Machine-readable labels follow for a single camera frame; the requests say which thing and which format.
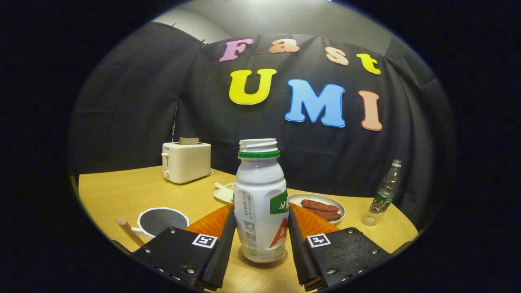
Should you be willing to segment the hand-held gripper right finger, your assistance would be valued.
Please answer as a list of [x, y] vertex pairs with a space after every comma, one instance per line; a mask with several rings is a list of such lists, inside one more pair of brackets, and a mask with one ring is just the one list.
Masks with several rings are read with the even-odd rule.
[[329, 291], [346, 285], [390, 258], [357, 228], [339, 229], [293, 203], [288, 231], [298, 282], [305, 291]]

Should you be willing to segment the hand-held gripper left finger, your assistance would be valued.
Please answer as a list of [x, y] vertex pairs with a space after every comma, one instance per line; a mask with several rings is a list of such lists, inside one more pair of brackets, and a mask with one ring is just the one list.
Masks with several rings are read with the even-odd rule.
[[164, 229], [132, 256], [174, 282], [216, 291], [223, 287], [235, 231], [233, 204], [228, 204], [184, 229]]

